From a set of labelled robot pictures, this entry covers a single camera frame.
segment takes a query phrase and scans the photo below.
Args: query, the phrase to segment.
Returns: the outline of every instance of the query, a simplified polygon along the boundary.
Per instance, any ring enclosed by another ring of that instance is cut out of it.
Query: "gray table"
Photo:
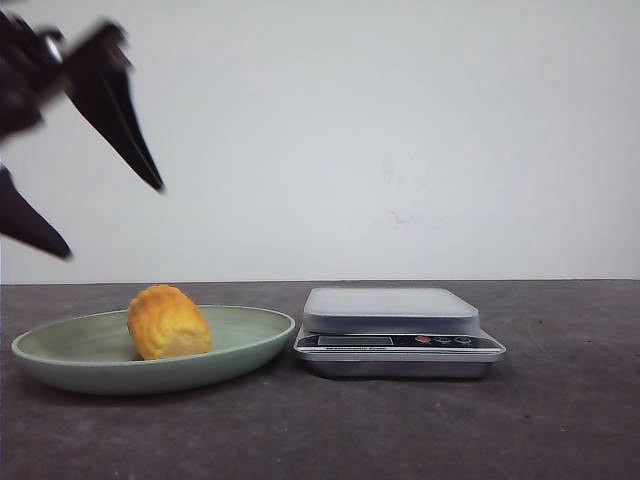
[[[506,359],[480,381],[333,381],[306,373],[289,346],[210,387],[83,396],[23,375],[10,340],[125,308],[144,285],[3,287],[2,478],[640,478],[640,282],[357,283],[399,284],[477,306]],[[299,320],[318,285],[329,284],[179,286],[198,303]]]

